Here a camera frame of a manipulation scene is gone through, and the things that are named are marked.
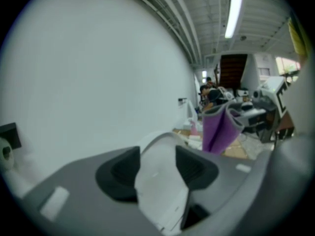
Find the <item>purple cloth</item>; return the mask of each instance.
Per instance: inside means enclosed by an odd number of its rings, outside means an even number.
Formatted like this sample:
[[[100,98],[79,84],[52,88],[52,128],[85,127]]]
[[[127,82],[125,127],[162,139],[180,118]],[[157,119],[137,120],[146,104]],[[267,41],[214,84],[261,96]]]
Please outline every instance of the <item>purple cloth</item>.
[[[241,103],[226,103],[203,114],[203,151],[220,154],[239,136],[244,126],[233,116],[238,115],[240,106]]]

